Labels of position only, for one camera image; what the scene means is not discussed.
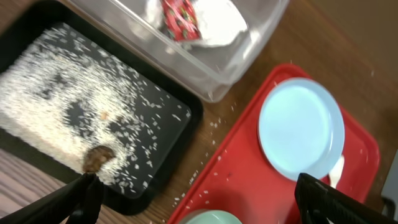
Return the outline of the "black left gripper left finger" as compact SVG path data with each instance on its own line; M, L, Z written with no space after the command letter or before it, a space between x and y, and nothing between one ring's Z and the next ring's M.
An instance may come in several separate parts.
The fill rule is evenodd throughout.
M1 218L1 224L96 223L104 184L96 174L83 174L64 187Z

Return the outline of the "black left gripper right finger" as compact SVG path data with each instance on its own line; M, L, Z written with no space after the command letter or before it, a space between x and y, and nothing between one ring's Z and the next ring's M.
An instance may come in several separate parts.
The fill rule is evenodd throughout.
M295 201L302 224L397 224L309 174L299 174Z

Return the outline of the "white plastic spoon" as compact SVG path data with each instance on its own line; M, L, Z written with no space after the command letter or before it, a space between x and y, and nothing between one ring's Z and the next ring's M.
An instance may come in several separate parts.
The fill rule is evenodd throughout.
M341 179L344 164L345 164L345 157L344 155L341 155L338 161L336 162L335 166L328 174L330 180L330 186L333 187L334 189L336 188L338 182Z

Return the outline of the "dark brown food scrap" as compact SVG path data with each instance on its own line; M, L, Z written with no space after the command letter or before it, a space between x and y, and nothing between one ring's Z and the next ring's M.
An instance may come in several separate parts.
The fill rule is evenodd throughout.
M105 163L114 157L115 153L111 148L96 146L85 154L82 170L88 173L97 173Z

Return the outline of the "large light blue plate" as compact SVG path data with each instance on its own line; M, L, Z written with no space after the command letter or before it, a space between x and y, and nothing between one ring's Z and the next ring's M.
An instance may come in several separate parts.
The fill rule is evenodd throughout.
M343 153L345 124L332 94L309 78L289 78L266 96L257 134L270 165L296 181L307 173L322 179Z

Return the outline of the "mint green bowl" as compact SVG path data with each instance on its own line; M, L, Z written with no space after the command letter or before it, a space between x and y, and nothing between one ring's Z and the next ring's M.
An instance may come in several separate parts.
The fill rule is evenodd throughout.
M195 210L183 217L178 224L242 224L233 214L223 210Z

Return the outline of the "white paper napkin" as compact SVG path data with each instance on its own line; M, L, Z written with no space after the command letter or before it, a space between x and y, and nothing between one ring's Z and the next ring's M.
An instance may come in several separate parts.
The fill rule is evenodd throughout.
M224 47L231 44L239 34L248 29L246 21L232 1L197 0L190 2L195 10L201 39L181 41L179 42L181 44L205 48ZM163 28L164 34L169 37L161 1L147 1L142 18L156 29Z

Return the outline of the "red foil snack wrapper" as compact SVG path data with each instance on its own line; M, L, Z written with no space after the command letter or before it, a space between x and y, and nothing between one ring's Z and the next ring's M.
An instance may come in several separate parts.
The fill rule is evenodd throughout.
M169 37L177 42L201 39L195 10L189 0L161 0Z

